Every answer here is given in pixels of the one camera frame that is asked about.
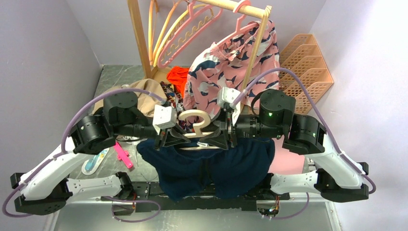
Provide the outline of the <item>pink shark print shorts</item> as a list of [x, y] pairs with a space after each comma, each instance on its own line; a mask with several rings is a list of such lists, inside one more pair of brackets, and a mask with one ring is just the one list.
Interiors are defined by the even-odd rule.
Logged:
[[275, 24], [268, 21], [257, 50], [254, 45], [259, 22], [254, 24], [222, 46], [213, 43], [195, 58], [189, 68], [184, 110], [202, 110], [215, 118], [220, 110], [217, 94], [222, 87], [241, 90], [248, 69], [251, 70], [247, 81], [250, 83], [267, 70], [279, 67]]

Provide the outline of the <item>colourful patterned shorts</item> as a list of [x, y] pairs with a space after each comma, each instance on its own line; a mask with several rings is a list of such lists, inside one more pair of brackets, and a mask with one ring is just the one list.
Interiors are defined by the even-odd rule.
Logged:
[[176, 85], [174, 84], [161, 81], [160, 85], [166, 95], [167, 100], [170, 102], [171, 106], [175, 108], [177, 116], [179, 116], [179, 114], [184, 111], [181, 93], [177, 90]]

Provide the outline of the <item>orange garment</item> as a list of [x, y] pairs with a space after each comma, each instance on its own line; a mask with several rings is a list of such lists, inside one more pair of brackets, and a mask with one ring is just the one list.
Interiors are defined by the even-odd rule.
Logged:
[[189, 68], [174, 66], [167, 73], [166, 79], [171, 83], [182, 99], [185, 99]]

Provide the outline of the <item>peach plastic file organizer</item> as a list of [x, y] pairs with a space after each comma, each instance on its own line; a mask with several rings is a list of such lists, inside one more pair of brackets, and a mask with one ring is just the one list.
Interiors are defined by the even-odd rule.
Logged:
[[[294, 72], [314, 103], [334, 84], [326, 62], [312, 34], [298, 34], [280, 52], [280, 67]], [[280, 72], [280, 90], [296, 99], [295, 112], [306, 115], [311, 103], [297, 81], [287, 73]]]

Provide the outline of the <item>pink plastic clip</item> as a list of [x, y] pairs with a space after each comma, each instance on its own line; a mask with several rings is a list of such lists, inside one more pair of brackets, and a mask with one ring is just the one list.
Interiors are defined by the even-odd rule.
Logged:
[[115, 150], [115, 152], [116, 152], [116, 154], [117, 154], [117, 159], [118, 159], [119, 161], [122, 161], [123, 164], [124, 164], [128, 169], [131, 169], [131, 168], [134, 167], [132, 161], [131, 161], [130, 158], [129, 158], [129, 152], [128, 152], [128, 151], [124, 150], [124, 149], [122, 148], [122, 146], [121, 146], [118, 142], [115, 143], [115, 145], [113, 146], [113, 148], [114, 148], [114, 150]]

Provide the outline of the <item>beige shorts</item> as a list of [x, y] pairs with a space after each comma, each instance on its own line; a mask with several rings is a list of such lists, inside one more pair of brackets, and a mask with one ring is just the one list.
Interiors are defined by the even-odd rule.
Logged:
[[[134, 89], [142, 89], [145, 91], [149, 91], [149, 92], [154, 93], [158, 97], [162, 98], [163, 100], [167, 101], [166, 94], [161, 84], [157, 82], [156, 80], [149, 79], [149, 78], [138, 80], [131, 84], [113, 86], [107, 89], [106, 91], [104, 91], [103, 93], [111, 92], [111, 91], [118, 90], [118, 89], [125, 89], [125, 88], [134, 88]], [[154, 107], [156, 104], [159, 105], [160, 101], [157, 98], [153, 96], [149, 96], [148, 94], [145, 94], [145, 93], [135, 92], [135, 94], [138, 97], [138, 104], [137, 104], [138, 110], [141, 111], [146, 117], [153, 117]]]

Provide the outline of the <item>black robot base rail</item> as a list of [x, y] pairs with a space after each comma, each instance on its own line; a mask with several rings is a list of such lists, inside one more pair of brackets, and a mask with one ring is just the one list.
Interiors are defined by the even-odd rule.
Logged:
[[142, 200], [157, 202], [162, 210], [196, 210], [196, 209], [241, 209], [242, 211], [256, 211], [260, 202], [274, 203], [275, 199], [289, 200], [290, 195], [278, 195], [269, 189], [266, 182], [262, 182], [243, 195], [228, 198], [216, 196], [215, 185], [210, 184], [198, 192], [190, 195], [174, 196], [165, 193], [158, 182], [134, 181], [133, 190], [121, 192], [114, 199], [131, 202], [136, 200], [136, 212], [150, 212], [157, 209], [157, 205], [141, 203]]

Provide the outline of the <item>wooden clothes rack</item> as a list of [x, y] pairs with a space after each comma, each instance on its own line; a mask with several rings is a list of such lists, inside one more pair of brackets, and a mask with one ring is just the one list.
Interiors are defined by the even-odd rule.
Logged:
[[141, 64], [146, 77], [153, 80], [158, 80], [159, 75], [168, 76], [169, 64], [177, 54], [219, 18], [219, 14], [214, 13], [215, 7], [239, 13], [240, 17], [232, 34], [214, 42], [193, 60], [185, 76], [182, 105], [178, 108], [181, 114], [197, 109], [206, 112], [212, 119], [216, 118], [222, 111], [217, 96], [224, 87], [242, 93], [233, 103], [239, 110], [241, 105], [250, 103], [248, 84], [258, 93], [278, 86], [276, 74], [267, 75], [266, 83], [260, 87], [255, 85], [256, 76], [267, 64], [279, 64], [278, 56], [274, 54], [274, 24], [269, 20], [271, 7], [262, 10], [253, 7], [247, 0], [191, 0], [170, 29], [161, 30], [152, 49], [153, 36], [151, 33], [144, 34], [139, 4], [136, 0], [128, 1]]

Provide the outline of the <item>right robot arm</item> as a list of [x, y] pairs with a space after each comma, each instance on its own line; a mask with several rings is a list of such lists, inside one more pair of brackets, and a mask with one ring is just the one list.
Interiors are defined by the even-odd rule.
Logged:
[[355, 162], [336, 151], [334, 141], [322, 121], [295, 113], [295, 98], [278, 90], [266, 90], [253, 99], [259, 103], [258, 115], [221, 115], [216, 130], [200, 138], [201, 142], [228, 149], [239, 138], [282, 139], [283, 149], [303, 155], [317, 164], [313, 172], [295, 175], [273, 174], [260, 185], [265, 199], [286, 193], [316, 193], [338, 203], [367, 200], [369, 187], [364, 183], [369, 166]]

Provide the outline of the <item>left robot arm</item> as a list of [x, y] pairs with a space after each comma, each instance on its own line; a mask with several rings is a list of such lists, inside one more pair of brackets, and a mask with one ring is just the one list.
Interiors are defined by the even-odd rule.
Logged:
[[11, 176], [14, 217], [44, 216], [66, 204], [92, 197], [126, 201], [134, 196], [129, 176], [118, 172], [105, 178], [75, 180], [69, 174], [81, 163], [106, 148], [119, 135], [156, 139], [159, 146], [189, 139], [177, 125], [162, 126], [145, 117], [137, 108], [139, 89], [118, 89], [101, 94], [87, 103], [71, 119], [61, 144], [27, 173]]

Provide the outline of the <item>blue toothbrush package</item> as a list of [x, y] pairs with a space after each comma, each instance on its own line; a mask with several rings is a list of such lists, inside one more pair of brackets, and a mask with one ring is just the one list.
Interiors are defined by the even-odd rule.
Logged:
[[103, 149], [98, 155], [85, 161], [81, 167], [82, 174], [89, 176], [94, 174], [101, 165], [104, 158], [107, 156], [110, 148]]

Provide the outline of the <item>navy blue shorts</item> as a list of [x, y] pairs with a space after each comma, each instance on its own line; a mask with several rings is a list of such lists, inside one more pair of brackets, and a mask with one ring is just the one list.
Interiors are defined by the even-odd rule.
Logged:
[[216, 196], [243, 195], [258, 185], [268, 174], [275, 155], [275, 143], [270, 139], [238, 139], [228, 150], [182, 150], [193, 147], [196, 141], [184, 146], [162, 147], [155, 150], [154, 141], [140, 142], [137, 152], [152, 165], [165, 193], [185, 196], [213, 184]]

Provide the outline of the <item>pink clipboard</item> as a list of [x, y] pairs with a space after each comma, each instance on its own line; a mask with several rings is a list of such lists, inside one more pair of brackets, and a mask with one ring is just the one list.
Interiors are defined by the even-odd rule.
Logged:
[[301, 174], [305, 158], [284, 149], [282, 147], [283, 139], [273, 139], [273, 141], [275, 143], [275, 155], [268, 172], [281, 175]]

